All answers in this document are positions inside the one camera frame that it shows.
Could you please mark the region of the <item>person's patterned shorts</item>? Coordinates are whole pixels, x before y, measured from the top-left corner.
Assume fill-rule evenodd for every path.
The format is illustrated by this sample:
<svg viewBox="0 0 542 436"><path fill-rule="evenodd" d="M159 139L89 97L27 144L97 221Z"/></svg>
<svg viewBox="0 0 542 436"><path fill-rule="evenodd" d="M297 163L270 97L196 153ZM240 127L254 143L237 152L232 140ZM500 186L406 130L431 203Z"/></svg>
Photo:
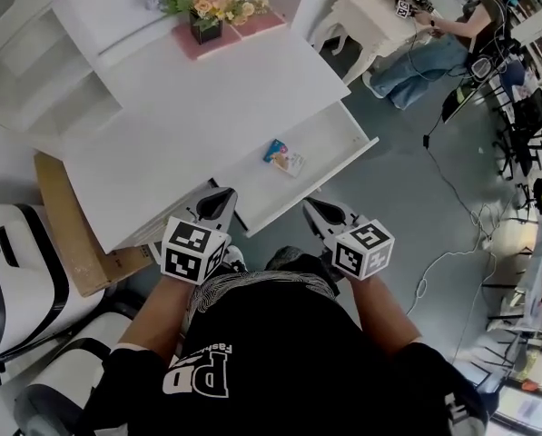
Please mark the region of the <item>person's patterned shorts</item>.
<svg viewBox="0 0 542 436"><path fill-rule="evenodd" d="M337 282L328 265L320 258L294 246L280 248L257 272L225 272L197 287L190 299L186 330L192 320L207 310L232 289L253 286L261 282L302 283L305 287L335 300L340 295Z"/></svg>

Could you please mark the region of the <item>white and black robot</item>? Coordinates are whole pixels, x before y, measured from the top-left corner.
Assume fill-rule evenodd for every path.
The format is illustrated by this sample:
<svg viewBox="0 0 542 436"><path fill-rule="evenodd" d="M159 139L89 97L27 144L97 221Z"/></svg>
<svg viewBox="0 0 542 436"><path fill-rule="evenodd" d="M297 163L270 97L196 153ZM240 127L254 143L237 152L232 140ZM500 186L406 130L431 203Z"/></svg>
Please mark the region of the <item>white and black robot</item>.
<svg viewBox="0 0 542 436"><path fill-rule="evenodd" d="M0 204L0 357L35 342L68 295L44 208Z"/></svg>
<svg viewBox="0 0 542 436"><path fill-rule="evenodd" d="M102 363L132 320L118 312L90 321L15 399L14 416L24 436L73 436Z"/></svg>

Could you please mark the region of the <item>person's black printed t-shirt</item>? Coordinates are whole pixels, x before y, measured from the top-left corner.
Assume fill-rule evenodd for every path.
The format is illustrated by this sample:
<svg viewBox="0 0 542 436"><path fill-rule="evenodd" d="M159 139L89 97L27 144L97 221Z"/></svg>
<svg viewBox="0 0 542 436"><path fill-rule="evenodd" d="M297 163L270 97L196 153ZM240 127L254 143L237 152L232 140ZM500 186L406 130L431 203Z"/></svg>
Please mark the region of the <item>person's black printed t-shirt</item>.
<svg viewBox="0 0 542 436"><path fill-rule="evenodd" d="M478 392L420 339L387 355L302 283L232 289L180 355L118 345L74 436L485 436Z"/></svg>

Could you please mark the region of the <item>black office chair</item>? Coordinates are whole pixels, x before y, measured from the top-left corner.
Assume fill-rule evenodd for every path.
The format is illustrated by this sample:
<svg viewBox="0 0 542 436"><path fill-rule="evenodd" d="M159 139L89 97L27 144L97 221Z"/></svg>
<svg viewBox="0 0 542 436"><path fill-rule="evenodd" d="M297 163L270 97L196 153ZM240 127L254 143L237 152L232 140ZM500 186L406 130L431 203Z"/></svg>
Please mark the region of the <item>black office chair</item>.
<svg viewBox="0 0 542 436"><path fill-rule="evenodd" d="M514 177L514 164L520 166L525 177L528 177L533 164L542 170L539 155L542 153L542 88L512 106L513 122L505 117L506 126L497 132L498 140L492 143L504 154L504 164L498 175L502 176L509 169L507 181Z"/></svg>

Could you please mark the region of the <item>person's left shoe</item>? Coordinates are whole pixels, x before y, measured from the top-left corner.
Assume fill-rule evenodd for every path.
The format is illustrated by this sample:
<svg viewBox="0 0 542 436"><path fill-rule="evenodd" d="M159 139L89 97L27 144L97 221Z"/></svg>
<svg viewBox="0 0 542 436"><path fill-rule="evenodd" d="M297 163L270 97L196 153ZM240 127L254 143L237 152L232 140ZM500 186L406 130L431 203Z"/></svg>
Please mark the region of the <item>person's left shoe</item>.
<svg viewBox="0 0 542 436"><path fill-rule="evenodd" d="M233 273L246 273L248 268L246 267L243 254L241 250L235 245L229 245L224 253L222 259L222 268L229 270Z"/></svg>

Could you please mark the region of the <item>brown cardboard box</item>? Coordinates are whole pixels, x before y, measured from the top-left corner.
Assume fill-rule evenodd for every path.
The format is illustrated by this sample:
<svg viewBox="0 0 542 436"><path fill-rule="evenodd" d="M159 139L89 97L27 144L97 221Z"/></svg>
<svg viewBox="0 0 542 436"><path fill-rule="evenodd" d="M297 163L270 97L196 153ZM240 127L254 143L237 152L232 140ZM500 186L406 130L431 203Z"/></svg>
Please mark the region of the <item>brown cardboard box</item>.
<svg viewBox="0 0 542 436"><path fill-rule="evenodd" d="M38 153L34 167L62 262L83 297L121 282L153 263L144 246L105 253L83 214L63 162Z"/></svg>

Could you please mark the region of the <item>small colourful packet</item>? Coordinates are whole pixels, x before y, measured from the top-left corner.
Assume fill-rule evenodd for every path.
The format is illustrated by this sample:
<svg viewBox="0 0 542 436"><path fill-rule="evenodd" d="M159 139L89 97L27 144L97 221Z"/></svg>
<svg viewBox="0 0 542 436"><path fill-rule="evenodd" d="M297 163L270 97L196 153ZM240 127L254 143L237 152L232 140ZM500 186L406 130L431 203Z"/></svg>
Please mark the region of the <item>small colourful packet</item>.
<svg viewBox="0 0 542 436"><path fill-rule="evenodd" d="M263 161L291 177L297 177L305 164L305 157L293 151L284 142L274 139L263 156Z"/></svg>

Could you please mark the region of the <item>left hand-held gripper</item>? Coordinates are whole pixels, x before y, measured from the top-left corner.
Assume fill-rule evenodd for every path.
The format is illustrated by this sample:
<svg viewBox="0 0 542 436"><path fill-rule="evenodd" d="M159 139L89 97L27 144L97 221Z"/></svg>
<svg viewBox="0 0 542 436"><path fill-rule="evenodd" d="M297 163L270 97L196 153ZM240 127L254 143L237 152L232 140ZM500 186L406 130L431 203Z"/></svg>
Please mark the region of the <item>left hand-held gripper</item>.
<svg viewBox="0 0 542 436"><path fill-rule="evenodd" d="M237 202L238 194L231 187L214 187L203 190L187 206L197 220L214 220L216 230L170 217L162 240L161 273L203 284L222 263Z"/></svg>

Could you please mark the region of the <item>person's right forearm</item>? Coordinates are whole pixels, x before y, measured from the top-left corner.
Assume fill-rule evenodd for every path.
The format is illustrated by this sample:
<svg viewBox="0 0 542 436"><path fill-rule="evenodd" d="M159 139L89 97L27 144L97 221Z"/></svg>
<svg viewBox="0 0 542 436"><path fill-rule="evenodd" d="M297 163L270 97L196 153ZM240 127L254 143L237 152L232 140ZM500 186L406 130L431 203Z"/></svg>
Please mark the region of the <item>person's right forearm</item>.
<svg viewBox="0 0 542 436"><path fill-rule="evenodd" d="M378 277L357 280L348 276L361 329L387 355L421 339L421 333Z"/></svg>

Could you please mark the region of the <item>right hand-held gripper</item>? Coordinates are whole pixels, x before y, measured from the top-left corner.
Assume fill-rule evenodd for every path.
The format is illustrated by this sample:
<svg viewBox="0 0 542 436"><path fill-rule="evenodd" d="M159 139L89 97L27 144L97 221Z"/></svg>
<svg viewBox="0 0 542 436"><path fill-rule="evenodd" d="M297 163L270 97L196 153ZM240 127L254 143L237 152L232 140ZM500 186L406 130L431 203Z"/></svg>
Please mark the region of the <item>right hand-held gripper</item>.
<svg viewBox="0 0 542 436"><path fill-rule="evenodd" d="M394 236L373 219L333 237L332 225L350 225L359 215L343 203L318 199L303 202L303 214L312 233L330 246L331 265L358 281L364 281L385 269L394 247Z"/></svg>

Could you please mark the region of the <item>white drawer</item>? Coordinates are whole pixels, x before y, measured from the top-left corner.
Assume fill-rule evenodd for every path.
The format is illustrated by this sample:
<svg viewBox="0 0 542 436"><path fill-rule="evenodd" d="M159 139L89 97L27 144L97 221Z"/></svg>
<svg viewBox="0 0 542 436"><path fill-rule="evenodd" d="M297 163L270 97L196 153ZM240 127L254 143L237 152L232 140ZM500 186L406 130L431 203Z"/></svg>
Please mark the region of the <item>white drawer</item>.
<svg viewBox="0 0 542 436"><path fill-rule="evenodd" d="M215 174L212 180L238 193L235 214L246 237L251 238L302 199L315 192L379 142L368 137L342 103L325 108L282 134L279 140L305 158L292 177L265 163L267 144Z"/></svg>

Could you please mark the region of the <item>flowers in black pot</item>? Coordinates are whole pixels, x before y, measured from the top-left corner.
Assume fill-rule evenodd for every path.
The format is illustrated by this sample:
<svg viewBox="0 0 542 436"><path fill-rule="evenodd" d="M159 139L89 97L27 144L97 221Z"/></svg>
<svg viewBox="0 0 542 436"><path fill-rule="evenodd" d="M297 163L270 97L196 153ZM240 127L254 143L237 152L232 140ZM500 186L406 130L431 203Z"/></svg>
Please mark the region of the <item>flowers in black pot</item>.
<svg viewBox="0 0 542 436"><path fill-rule="evenodd" d="M188 16L190 33L199 45L222 36L222 26L241 26L270 9L269 0L145 0L150 11Z"/></svg>

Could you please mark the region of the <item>blue chair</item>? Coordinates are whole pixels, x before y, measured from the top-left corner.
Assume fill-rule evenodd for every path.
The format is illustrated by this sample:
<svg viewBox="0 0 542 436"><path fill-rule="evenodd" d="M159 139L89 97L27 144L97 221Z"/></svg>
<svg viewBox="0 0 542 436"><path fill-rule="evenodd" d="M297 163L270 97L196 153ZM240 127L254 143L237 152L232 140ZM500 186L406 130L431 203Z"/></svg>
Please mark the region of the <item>blue chair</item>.
<svg viewBox="0 0 542 436"><path fill-rule="evenodd" d="M538 88L532 71L527 70L519 60L508 62L499 77L501 86L511 101L527 98Z"/></svg>

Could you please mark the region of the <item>white desk with shelves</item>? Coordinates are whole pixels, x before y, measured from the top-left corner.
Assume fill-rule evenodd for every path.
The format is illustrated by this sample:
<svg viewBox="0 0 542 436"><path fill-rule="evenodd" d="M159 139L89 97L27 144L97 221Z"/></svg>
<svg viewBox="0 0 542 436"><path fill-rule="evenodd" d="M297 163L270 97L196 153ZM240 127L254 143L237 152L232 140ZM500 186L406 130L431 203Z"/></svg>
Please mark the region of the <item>white desk with shelves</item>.
<svg viewBox="0 0 542 436"><path fill-rule="evenodd" d="M254 230L303 195L260 197L251 155L340 112L348 87L306 39L323 0L270 0L281 25L198 58L180 17L144 0L0 0L0 130L64 162L104 250L156 241L209 180L236 182Z"/></svg>

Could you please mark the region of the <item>person's left forearm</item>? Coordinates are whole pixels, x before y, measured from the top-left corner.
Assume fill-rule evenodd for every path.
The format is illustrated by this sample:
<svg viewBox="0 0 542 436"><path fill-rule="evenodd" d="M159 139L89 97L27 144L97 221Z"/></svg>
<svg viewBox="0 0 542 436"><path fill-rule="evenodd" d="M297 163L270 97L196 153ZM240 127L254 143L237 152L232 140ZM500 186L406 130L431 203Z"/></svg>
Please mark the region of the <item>person's left forearm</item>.
<svg viewBox="0 0 542 436"><path fill-rule="evenodd" d="M194 288L192 283L163 276L119 343L153 351L169 363L175 353Z"/></svg>

